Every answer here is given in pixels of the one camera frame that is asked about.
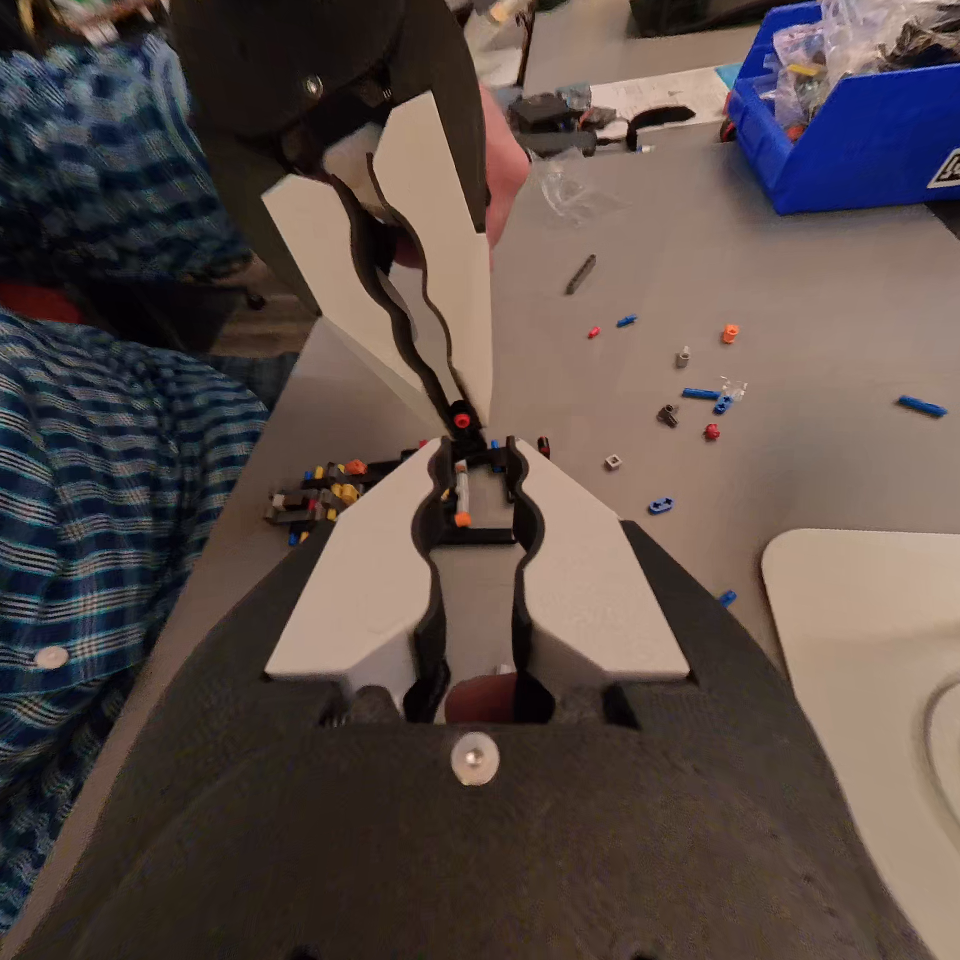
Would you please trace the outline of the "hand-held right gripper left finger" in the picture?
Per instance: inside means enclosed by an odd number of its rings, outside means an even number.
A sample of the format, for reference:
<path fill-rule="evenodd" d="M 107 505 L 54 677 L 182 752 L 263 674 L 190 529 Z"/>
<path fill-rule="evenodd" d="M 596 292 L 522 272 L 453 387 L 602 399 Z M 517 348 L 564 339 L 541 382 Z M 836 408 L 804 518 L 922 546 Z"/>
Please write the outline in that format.
<path fill-rule="evenodd" d="M 274 681 L 388 691 L 433 722 L 450 683 L 447 617 L 430 552 L 443 533 L 451 442 L 429 440 L 336 520 L 267 660 Z"/>

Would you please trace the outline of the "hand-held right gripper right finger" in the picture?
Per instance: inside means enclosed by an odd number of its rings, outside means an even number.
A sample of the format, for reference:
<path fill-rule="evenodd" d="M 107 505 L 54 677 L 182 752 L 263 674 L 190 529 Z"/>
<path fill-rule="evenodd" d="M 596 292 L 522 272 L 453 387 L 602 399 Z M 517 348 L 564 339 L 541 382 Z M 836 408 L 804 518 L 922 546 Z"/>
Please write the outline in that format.
<path fill-rule="evenodd" d="M 530 442 L 509 438 L 511 653 L 517 722 L 548 722 L 570 694 L 682 684 L 690 664 L 618 514 Z"/>

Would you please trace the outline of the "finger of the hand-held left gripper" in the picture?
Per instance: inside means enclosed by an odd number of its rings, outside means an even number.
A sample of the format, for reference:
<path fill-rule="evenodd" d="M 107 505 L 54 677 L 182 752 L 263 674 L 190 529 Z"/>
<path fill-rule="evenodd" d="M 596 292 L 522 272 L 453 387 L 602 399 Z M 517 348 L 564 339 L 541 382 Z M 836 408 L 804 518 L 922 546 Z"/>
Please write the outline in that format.
<path fill-rule="evenodd" d="M 447 434 L 443 390 L 433 374 L 424 384 L 410 318 L 370 249 L 370 218 L 341 187 L 288 174 L 262 200 L 321 318 L 434 434 Z"/>
<path fill-rule="evenodd" d="M 465 402 L 487 426 L 494 389 L 490 249 L 461 183 L 436 97 L 423 92 L 395 106 L 367 157 L 383 212 L 418 255 L 412 295 L 414 346 L 438 377 L 446 403 Z"/>

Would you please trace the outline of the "clear plastic bag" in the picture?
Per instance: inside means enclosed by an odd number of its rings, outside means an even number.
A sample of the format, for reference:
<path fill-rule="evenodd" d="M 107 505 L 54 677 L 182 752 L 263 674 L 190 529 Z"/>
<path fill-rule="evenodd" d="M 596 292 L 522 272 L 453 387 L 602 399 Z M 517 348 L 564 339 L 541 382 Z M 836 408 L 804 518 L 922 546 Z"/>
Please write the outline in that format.
<path fill-rule="evenodd" d="M 533 160 L 534 183 L 546 207 L 574 226 L 623 213 L 628 204 L 599 183 L 594 160 L 570 148 Z"/>

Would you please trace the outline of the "black lego chassis assembly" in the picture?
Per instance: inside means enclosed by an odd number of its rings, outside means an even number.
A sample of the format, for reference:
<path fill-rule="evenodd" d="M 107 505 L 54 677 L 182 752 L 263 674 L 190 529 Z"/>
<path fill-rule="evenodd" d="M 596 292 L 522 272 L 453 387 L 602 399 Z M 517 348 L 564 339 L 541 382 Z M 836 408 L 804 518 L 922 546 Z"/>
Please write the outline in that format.
<path fill-rule="evenodd" d="M 306 470 L 297 486 L 268 493 L 265 522 L 286 529 L 287 543 L 298 546 L 314 530 L 329 529 L 342 512 L 378 486 L 416 450 L 404 449 L 398 458 L 379 462 L 354 459 L 328 462 Z M 508 477 L 505 446 L 492 439 L 485 448 L 453 442 L 454 479 L 440 497 L 440 546 L 511 546 L 517 540 L 511 527 L 475 526 L 470 509 L 470 474 L 481 469 L 499 476 L 508 504 L 514 502 L 515 483 Z"/>

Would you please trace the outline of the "black electronic device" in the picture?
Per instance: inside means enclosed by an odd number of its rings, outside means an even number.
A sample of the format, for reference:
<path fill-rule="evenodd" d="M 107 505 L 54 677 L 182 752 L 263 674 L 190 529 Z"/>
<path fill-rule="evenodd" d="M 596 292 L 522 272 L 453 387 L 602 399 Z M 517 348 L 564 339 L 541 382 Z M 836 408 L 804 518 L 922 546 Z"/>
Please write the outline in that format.
<path fill-rule="evenodd" d="M 594 104 L 589 86 L 516 98 L 507 107 L 507 120 L 514 139 L 532 159 L 552 159 L 568 151 L 588 158 L 599 147 L 626 138 L 617 111 Z"/>

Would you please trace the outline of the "clear bags of lego parts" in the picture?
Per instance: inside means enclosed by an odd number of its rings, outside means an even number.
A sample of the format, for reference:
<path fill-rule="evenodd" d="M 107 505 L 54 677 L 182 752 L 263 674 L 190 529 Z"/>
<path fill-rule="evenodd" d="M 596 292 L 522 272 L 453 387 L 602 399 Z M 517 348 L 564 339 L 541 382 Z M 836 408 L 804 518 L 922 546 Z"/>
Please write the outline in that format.
<path fill-rule="evenodd" d="M 860 75 L 958 64 L 957 1 L 831 1 L 819 10 L 812 24 L 774 32 L 782 69 L 833 87 Z"/>

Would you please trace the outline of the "blue storage bin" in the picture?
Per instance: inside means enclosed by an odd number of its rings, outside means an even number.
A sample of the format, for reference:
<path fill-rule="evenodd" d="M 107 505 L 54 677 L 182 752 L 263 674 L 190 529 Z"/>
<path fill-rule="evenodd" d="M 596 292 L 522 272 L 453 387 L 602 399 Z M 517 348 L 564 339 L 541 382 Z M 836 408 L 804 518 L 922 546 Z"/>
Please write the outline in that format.
<path fill-rule="evenodd" d="M 957 63 L 842 79 L 797 141 L 762 89 L 775 33 L 818 24 L 820 6 L 771 8 L 728 99 L 736 142 L 776 213 L 958 201 Z"/>

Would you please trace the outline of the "white instruction sheet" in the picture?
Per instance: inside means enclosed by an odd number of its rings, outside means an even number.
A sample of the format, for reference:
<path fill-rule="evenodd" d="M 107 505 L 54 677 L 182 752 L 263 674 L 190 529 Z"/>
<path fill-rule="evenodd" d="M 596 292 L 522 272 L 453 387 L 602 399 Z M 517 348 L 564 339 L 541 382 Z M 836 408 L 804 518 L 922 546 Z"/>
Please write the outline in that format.
<path fill-rule="evenodd" d="M 590 105 L 615 111 L 614 120 L 600 132 L 602 138 L 624 138 L 628 123 L 638 114 L 664 107 L 687 107 L 694 117 L 686 123 L 720 123 L 731 91 L 730 80 L 739 65 L 706 67 L 658 76 L 621 79 L 589 86 Z"/>

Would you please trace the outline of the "person's plaid shirt torso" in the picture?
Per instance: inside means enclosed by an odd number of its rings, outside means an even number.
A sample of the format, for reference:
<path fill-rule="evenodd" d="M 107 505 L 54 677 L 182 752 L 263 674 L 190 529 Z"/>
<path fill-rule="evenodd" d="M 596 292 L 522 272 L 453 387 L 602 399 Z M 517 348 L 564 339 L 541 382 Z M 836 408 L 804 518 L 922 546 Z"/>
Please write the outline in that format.
<path fill-rule="evenodd" d="M 2 934 L 296 360 L 180 353 L 2 312 Z"/>

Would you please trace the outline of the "black lego liftarm blue pin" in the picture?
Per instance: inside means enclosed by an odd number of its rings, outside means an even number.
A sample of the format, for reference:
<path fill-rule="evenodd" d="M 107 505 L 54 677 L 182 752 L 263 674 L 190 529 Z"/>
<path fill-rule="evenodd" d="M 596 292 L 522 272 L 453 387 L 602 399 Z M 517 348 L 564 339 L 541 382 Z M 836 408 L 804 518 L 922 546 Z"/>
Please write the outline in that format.
<path fill-rule="evenodd" d="M 462 398 L 451 402 L 443 415 L 443 422 L 455 461 L 468 460 L 488 449 L 482 421 L 471 402 Z"/>

